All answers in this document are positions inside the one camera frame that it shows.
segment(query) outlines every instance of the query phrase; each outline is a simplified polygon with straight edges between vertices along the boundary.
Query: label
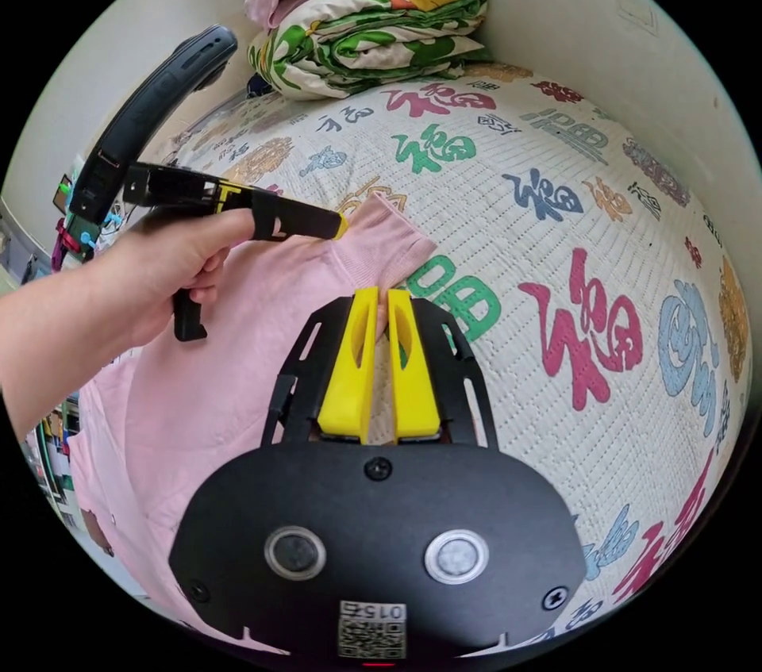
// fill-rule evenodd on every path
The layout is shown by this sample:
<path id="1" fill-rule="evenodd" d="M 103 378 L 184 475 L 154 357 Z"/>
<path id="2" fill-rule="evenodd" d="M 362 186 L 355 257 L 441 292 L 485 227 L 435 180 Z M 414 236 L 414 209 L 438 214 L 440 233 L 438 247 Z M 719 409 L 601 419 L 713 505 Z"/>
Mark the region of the label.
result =
<path id="1" fill-rule="evenodd" d="M 338 655 L 344 659 L 404 659 L 406 622 L 403 603 L 342 601 Z"/>

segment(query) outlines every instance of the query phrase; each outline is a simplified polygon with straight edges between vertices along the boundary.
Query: wall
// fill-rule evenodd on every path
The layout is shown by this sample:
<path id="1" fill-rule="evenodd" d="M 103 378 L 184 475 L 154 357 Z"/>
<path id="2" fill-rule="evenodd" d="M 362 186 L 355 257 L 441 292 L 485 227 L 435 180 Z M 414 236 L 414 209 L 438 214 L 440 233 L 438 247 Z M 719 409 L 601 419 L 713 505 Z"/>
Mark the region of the wall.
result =
<path id="1" fill-rule="evenodd" d="M 576 89 L 691 188 L 743 287 L 762 363 L 762 177 L 725 89 L 651 0 L 491 0 L 479 35 L 496 60 Z M 762 368 L 752 391 L 762 401 Z"/>
<path id="2" fill-rule="evenodd" d="M 183 40 L 222 22 L 236 32 L 245 50 L 253 35 L 238 16 L 243 2 L 117 0 L 69 52 L 29 116 L 2 190 L 3 213 L 49 254 L 60 217 L 52 198 L 61 175 L 77 155 L 87 155 L 123 101 Z M 239 54 L 219 82 L 178 109 L 178 120 L 183 114 L 199 116 L 200 106 L 208 110 L 216 105 L 215 98 L 230 96 L 231 87 L 245 82 L 245 54 Z"/>

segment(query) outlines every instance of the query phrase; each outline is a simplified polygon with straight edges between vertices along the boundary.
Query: pink shirt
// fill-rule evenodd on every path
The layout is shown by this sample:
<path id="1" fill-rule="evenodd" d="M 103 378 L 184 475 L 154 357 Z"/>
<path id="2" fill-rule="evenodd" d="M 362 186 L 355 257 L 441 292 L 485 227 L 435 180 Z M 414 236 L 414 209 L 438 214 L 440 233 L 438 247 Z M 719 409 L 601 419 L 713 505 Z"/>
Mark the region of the pink shirt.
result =
<path id="1" fill-rule="evenodd" d="M 368 286 L 385 300 L 436 248 L 380 194 L 348 221 L 338 241 L 236 248 L 204 320 L 207 340 L 181 344 L 169 326 L 80 392 L 82 431 L 70 446 L 81 507 L 151 598 L 229 642 L 201 622 L 167 563 L 188 502 L 216 469 L 259 446 L 275 378 L 310 314 Z M 381 308 L 379 336 L 385 326 Z"/>

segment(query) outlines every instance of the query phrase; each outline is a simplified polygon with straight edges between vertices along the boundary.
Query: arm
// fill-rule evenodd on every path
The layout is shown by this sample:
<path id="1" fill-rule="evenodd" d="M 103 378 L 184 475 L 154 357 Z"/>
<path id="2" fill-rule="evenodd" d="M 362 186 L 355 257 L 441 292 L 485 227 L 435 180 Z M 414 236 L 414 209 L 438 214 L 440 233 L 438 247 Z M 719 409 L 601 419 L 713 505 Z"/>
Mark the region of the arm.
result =
<path id="1" fill-rule="evenodd" d="M 97 261 L 0 298 L 0 384 L 20 440 L 68 394 L 129 349 L 118 298 Z"/>
<path id="2" fill-rule="evenodd" d="M 230 247 L 253 234 L 247 209 L 172 222 L 149 216 L 88 264 L 0 298 L 0 389 L 16 437 L 112 359 L 155 339 L 177 289 L 213 304 Z"/>

